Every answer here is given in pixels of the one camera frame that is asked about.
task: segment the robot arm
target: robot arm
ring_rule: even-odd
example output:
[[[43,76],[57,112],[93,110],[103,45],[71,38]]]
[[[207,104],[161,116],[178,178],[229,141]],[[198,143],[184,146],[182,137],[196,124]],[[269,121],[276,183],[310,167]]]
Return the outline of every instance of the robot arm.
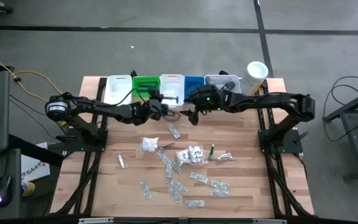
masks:
[[[268,141],[282,145],[285,133],[299,122],[308,122],[314,118],[314,100],[309,95],[291,93],[271,93],[263,96],[244,96],[213,85],[205,85],[195,90],[187,100],[195,105],[195,110],[181,111],[189,117],[193,125],[198,124],[198,113],[223,110],[239,113],[247,109],[281,108],[288,116],[279,124],[269,129]]]
[[[80,113],[91,113],[115,118],[117,121],[136,126],[144,124],[149,118],[159,120],[165,116],[168,106],[161,104],[159,99],[151,98],[144,103],[128,105],[109,105],[86,97],[74,97],[69,93],[51,96],[45,105],[47,116],[54,121],[70,122]]]
[[[138,126],[150,118],[159,120],[168,114],[168,105],[161,104],[162,99],[163,95],[153,94],[149,100],[143,103],[118,106],[64,93],[59,96],[51,96],[45,105],[45,112],[53,121],[67,122],[81,134],[85,142],[89,143],[102,138],[101,130],[96,124],[86,122],[79,114],[91,113],[112,117],[121,123]]]

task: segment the white bin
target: white bin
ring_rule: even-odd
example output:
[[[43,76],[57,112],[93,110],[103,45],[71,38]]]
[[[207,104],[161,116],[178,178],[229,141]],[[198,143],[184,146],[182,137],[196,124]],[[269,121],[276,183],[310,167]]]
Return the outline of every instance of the white bin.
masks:
[[[218,89],[222,88],[228,82],[234,82],[236,86],[230,90],[233,93],[241,93],[240,78],[237,75],[206,75],[205,83],[215,85]]]
[[[178,74],[160,76],[160,93],[167,97],[178,97],[176,100],[162,100],[171,110],[181,110],[185,100],[185,77]]]
[[[111,75],[107,78],[106,91],[104,92],[104,103],[115,105],[132,90],[132,77],[130,75]],[[126,105],[132,103],[132,94],[120,103]]]

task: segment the yellow object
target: yellow object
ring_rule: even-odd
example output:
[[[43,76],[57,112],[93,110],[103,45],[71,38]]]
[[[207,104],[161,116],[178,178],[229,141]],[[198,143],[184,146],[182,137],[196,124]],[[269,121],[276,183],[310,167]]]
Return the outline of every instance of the yellow object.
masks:
[[[43,74],[41,74],[41,73],[39,73],[39,72],[35,72],[35,71],[18,71],[18,72],[12,72],[12,71],[10,71],[4,64],[2,64],[1,62],[0,62],[0,66],[2,66],[3,68],[5,68],[5,69],[11,74],[11,77],[14,77],[14,78],[17,78],[16,75],[21,74],[21,73],[32,73],[32,74],[40,75],[40,76],[44,77],[44,78],[59,92],[59,94],[63,94],[63,92],[60,91],[60,90],[56,87],[56,85],[55,85],[46,75],[43,75]],[[48,100],[42,98],[41,96],[36,95],[36,94],[34,94],[34,93],[32,93],[32,92],[26,90],[26,89],[24,88],[24,85],[22,84],[21,81],[18,81],[18,84],[22,87],[22,89],[23,89],[26,93],[28,93],[28,94],[30,94],[30,95],[32,95],[32,96],[34,96],[34,97],[36,97],[36,98],[38,98],[38,99],[40,99],[40,100],[42,100],[42,101],[48,102]]]
[[[23,191],[22,194],[23,197],[32,195],[35,191],[35,184],[28,181],[22,181],[22,191]]]

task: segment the concrete floor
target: concrete floor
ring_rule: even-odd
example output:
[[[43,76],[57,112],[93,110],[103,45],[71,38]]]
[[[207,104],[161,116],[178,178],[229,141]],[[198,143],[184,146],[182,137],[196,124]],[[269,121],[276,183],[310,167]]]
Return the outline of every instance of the concrete floor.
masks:
[[[179,27],[256,29],[253,0],[42,0],[6,1],[16,7],[1,15],[7,25]],[[260,0],[266,29],[358,30],[358,0]],[[287,91],[310,93],[316,100],[316,119],[299,125],[309,131],[303,139],[305,163],[314,210],[326,218],[358,221],[358,181],[345,184],[344,174],[357,170],[344,138],[327,140],[322,123],[323,103],[339,77],[358,76],[358,35],[267,35],[275,77],[284,78]],[[263,61],[259,34],[158,32],[40,32],[0,30],[0,61],[16,70],[47,74],[61,90],[78,94],[85,75],[181,73],[207,75],[226,70],[242,74],[253,60]],[[23,75],[24,85],[44,98],[56,94],[39,77]],[[358,81],[343,83],[358,88]],[[11,83],[11,94],[33,108],[44,104]],[[356,93],[338,89],[347,102]],[[339,107],[332,99],[327,112]],[[51,133],[56,124],[34,115]],[[328,128],[343,131],[333,122]],[[11,105],[10,132],[30,142],[54,142],[26,114]],[[45,209],[48,195],[31,206],[31,215]]]

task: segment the wooden table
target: wooden table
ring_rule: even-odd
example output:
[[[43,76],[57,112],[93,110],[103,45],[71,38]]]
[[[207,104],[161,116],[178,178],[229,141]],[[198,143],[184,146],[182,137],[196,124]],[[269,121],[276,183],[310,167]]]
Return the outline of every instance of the wooden table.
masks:
[[[80,96],[96,98],[100,77],[84,77]],[[285,91],[280,78],[268,79],[269,91]],[[281,121],[287,113],[273,110],[275,121]],[[91,121],[91,114],[83,118]],[[177,141],[168,130],[165,120],[149,120],[141,126],[118,123],[108,119],[109,137],[106,151],[102,154],[92,216],[107,217],[208,217],[208,218],[259,218],[273,217],[272,199],[264,156],[259,152],[257,110],[230,114],[214,111],[207,116],[200,115],[197,126],[182,116],[174,123],[181,134]],[[175,151],[189,145],[201,144],[208,157],[211,145],[215,144],[214,157],[230,152],[234,161],[204,166],[183,166],[184,173],[173,172],[173,178],[188,188],[183,202],[175,204],[165,183],[165,165],[157,153],[141,155],[139,144],[142,136],[159,137],[160,144],[174,142],[174,150],[167,150],[169,158],[175,158]],[[129,166],[122,169],[117,155],[122,152]],[[301,162],[294,155],[283,154],[283,164],[288,188],[304,206],[313,213],[308,184]],[[76,189],[81,173],[84,153],[75,152],[63,161],[59,180],[53,198],[51,212],[57,211]],[[229,198],[209,196],[210,186],[190,179],[190,172],[196,172],[211,180],[230,184]],[[139,182],[146,180],[152,198],[146,200]],[[284,211],[282,193],[277,186],[280,208]],[[88,189],[85,189],[85,207]],[[187,208],[186,200],[205,200],[205,208]]]

